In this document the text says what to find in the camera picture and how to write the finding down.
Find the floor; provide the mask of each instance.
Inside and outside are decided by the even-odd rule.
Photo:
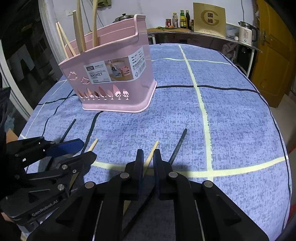
[[[296,102],[284,95],[278,108],[270,107],[283,136],[287,151],[296,144]],[[291,204],[296,204],[296,149],[289,154],[292,175]]]

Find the door frame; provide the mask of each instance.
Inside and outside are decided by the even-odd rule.
[[[2,74],[3,79],[3,87],[11,87],[10,92],[10,101],[13,103],[15,108],[19,111],[19,113],[24,117],[26,121],[29,120],[31,114],[33,113],[32,107],[29,105],[25,97],[23,96],[22,92],[18,88],[17,84],[15,83],[11,72],[8,68],[3,48],[2,42],[0,40],[0,71]]]
[[[39,12],[43,29],[57,63],[66,59],[59,35],[56,29],[57,17],[54,11],[53,0],[38,0]]]

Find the blue tablecloth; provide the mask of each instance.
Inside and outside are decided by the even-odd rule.
[[[284,142],[268,104],[217,51],[161,44],[151,45],[150,52],[157,88],[145,111],[99,115],[85,111],[62,77],[35,108],[22,136],[59,140],[76,118],[66,140],[85,141],[95,121],[87,149],[99,139],[93,150],[97,160],[84,181],[101,183],[134,161],[138,148],[146,158],[156,140],[163,160],[168,160],[187,128],[173,169],[193,181],[214,181],[270,241],[275,240],[287,222],[292,181]],[[28,172],[38,171],[38,165],[31,165]],[[146,191],[130,205],[123,226],[153,185],[149,171]],[[174,240],[174,236],[173,203],[155,198],[126,240]]]

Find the wooden chopstick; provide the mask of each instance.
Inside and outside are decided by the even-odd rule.
[[[74,49],[72,48],[72,45],[70,44],[69,39],[67,38],[67,36],[66,36],[66,34],[65,34],[65,32],[64,32],[64,30],[63,30],[63,28],[62,28],[62,26],[61,26],[61,24],[60,24],[59,22],[58,22],[57,24],[59,25],[59,28],[60,28],[61,33],[62,33],[62,36],[63,36],[63,38],[64,38],[66,44],[68,45],[68,47],[69,47],[71,53],[73,54],[73,56],[76,56],[76,53],[75,53]]]
[[[96,32],[96,10],[98,8],[98,0],[93,0],[93,48],[98,45],[98,34]]]
[[[76,11],[73,11],[73,24],[74,24],[74,32],[75,32],[78,51],[79,51],[79,53],[82,53],[84,51],[83,51],[83,47],[82,47],[82,42],[81,42],[81,36],[80,36],[80,30],[79,30],[79,26],[78,26]]]
[[[149,153],[149,155],[148,155],[146,161],[144,162],[144,166],[143,166],[143,177],[144,177],[144,175],[146,174],[146,172],[147,172],[147,170],[148,170],[148,166],[149,166],[149,164],[150,164],[150,162],[151,162],[151,159],[152,159],[152,157],[153,157],[153,152],[154,152],[155,149],[157,148],[158,143],[159,143],[159,141],[156,141],[156,142],[155,142],[155,144],[154,144],[154,146],[152,147],[152,149],[151,149],[151,151],[150,151],[150,153]],[[128,206],[129,206],[130,203],[131,203],[130,200],[125,200],[125,201],[124,201],[123,214],[125,214],[125,212],[126,212],[126,210],[128,209]]]
[[[77,3],[76,3],[76,15],[77,15],[77,22],[78,22],[78,27],[79,27],[82,49],[83,49],[83,52],[85,52],[86,51],[86,44],[85,44],[84,30],[83,30],[83,24],[82,24],[80,0],[77,0]]]
[[[95,139],[93,144],[89,147],[89,149],[87,151],[92,151],[94,149],[94,147],[96,146],[96,143],[98,142],[98,139]],[[77,176],[78,176],[79,172],[73,174],[70,184],[69,184],[69,190],[71,189],[71,187],[73,186]]]
[[[66,48],[65,48],[65,44],[64,44],[64,41],[63,41],[63,37],[61,35],[61,30],[59,29],[59,25],[56,23],[56,27],[57,27],[57,33],[59,35],[59,40],[61,41],[61,44],[62,44],[62,47],[63,47],[63,50],[64,50],[64,53],[66,55],[66,58],[69,59],[69,55],[66,51]]]

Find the wooden door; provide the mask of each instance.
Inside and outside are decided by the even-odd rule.
[[[295,77],[296,44],[287,26],[264,0],[257,0],[260,37],[251,81],[267,100],[278,107],[286,88]]]

